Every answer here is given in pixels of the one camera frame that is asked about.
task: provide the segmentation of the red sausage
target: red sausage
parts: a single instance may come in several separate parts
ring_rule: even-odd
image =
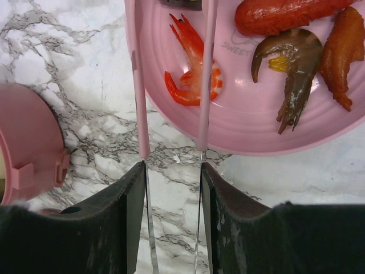
[[[313,20],[334,15],[356,0],[244,0],[234,24],[245,36],[278,35],[280,31],[308,26]]]

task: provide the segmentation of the dark object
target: dark object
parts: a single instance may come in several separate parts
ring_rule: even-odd
[[[201,0],[159,0],[162,5],[189,10],[201,10]]]
[[[59,214],[0,207],[1,274],[129,274],[136,270],[145,163]]]
[[[365,206],[270,209],[204,163],[202,203],[213,274],[365,273]]]

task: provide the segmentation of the metal rod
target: metal rod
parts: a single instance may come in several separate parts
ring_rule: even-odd
[[[160,274],[159,262],[157,260],[157,252],[156,252],[155,230],[153,229],[151,193],[149,191],[149,176],[148,176],[147,159],[145,159],[145,163],[146,163],[146,202],[147,202],[149,251],[151,253],[152,273]]]

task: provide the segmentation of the brown shrimp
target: brown shrimp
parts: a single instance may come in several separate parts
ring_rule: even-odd
[[[269,61],[270,68],[287,73],[285,99],[277,116],[277,121],[282,122],[278,132],[281,134],[287,126],[293,126],[294,131],[299,122],[321,65],[323,46],[314,33],[299,28],[267,37],[257,46],[252,60],[254,83],[257,83],[262,59],[273,53],[281,56]]]

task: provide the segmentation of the red shrimp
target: red shrimp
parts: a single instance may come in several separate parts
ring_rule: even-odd
[[[172,14],[170,16],[180,33],[177,32],[174,25],[170,25],[170,27],[185,50],[191,66],[190,70],[180,77],[180,84],[188,86],[190,89],[183,90],[177,88],[168,71],[165,71],[166,88],[176,103],[184,106],[200,106],[204,42],[185,16],[181,15],[183,20],[177,20]],[[222,85],[221,69],[216,61],[213,61],[210,100],[214,100],[219,95]]]

